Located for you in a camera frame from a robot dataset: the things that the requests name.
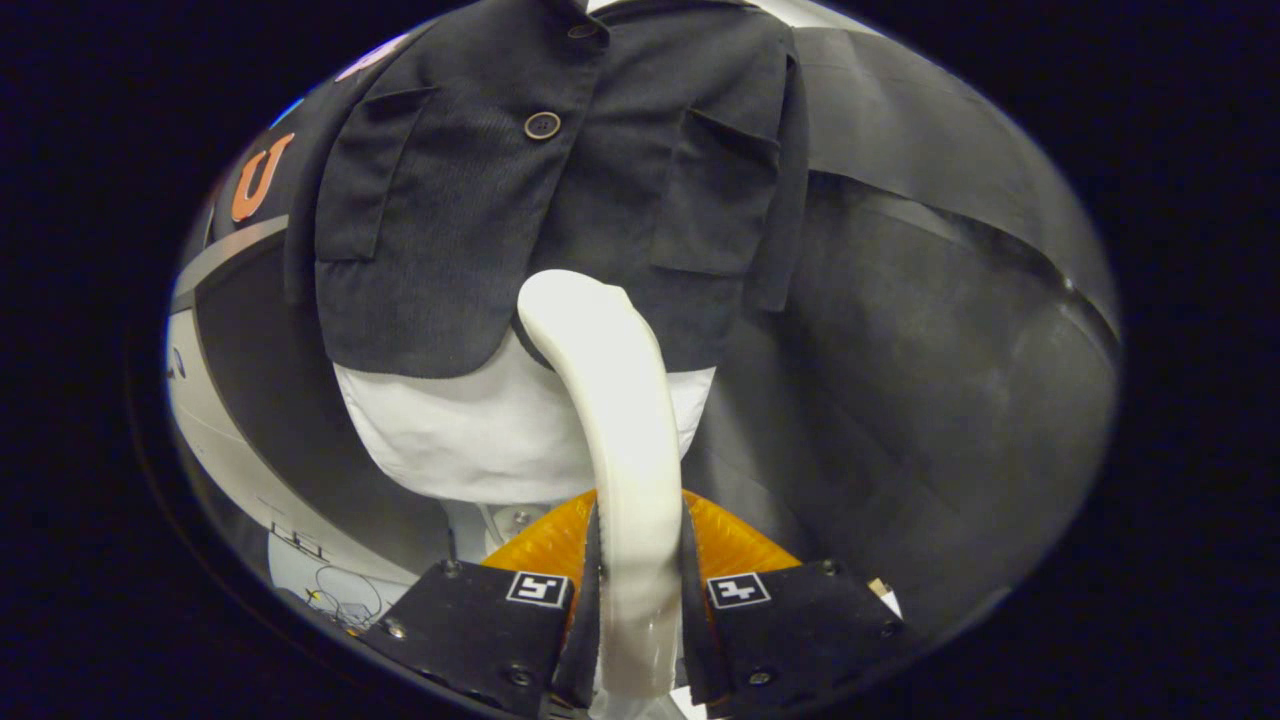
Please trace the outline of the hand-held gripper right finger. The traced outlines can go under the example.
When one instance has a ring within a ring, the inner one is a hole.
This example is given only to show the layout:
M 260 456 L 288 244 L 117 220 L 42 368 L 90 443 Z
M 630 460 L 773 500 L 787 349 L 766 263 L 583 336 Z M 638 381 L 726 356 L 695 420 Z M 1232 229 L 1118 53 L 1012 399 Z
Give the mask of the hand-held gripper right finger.
M 886 673 L 906 623 L 833 559 L 803 561 L 691 491 L 680 536 L 684 666 L 710 717 L 786 717 Z

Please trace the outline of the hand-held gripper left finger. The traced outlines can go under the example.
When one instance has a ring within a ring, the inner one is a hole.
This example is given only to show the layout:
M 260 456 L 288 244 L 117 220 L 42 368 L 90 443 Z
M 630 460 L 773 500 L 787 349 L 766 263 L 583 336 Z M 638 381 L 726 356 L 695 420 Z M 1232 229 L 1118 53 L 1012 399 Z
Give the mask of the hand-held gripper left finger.
M 481 562 L 443 560 L 365 634 L 433 687 L 516 717 L 582 717 L 602 638 L 596 496 L 553 509 Z

